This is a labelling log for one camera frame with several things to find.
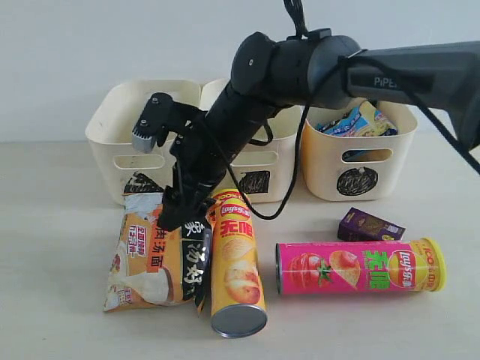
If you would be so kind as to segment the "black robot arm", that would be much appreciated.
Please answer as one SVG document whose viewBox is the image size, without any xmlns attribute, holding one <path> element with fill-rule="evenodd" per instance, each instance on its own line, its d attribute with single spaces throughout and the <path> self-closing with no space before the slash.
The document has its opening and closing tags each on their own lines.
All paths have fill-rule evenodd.
<svg viewBox="0 0 480 360">
<path fill-rule="evenodd" d="M 157 135 L 174 132 L 172 184 L 158 225 L 168 231 L 202 218 L 211 193 L 255 133 L 295 105 L 338 109 L 353 98 L 418 107 L 432 122 L 446 111 L 453 131 L 439 131 L 474 169 L 479 144 L 479 43 L 363 49 L 343 35 L 275 42 L 256 32 L 238 48 L 230 80 L 209 111 L 155 102 Z"/>
</svg>

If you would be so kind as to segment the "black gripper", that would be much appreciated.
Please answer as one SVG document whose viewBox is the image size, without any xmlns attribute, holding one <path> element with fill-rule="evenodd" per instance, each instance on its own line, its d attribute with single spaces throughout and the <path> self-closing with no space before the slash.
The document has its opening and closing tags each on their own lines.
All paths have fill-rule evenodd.
<svg viewBox="0 0 480 360">
<path fill-rule="evenodd" d="M 211 192 L 254 137 L 255 109 L 172 108 L 164 116 L 164 129 L 177 134 L 170 150 L 176 162 L 157 225 L 172 232 L 188 219 L 185 205 L 194 205 L 196 214 L 206 214 L 216 203 Z"/>
</svg>

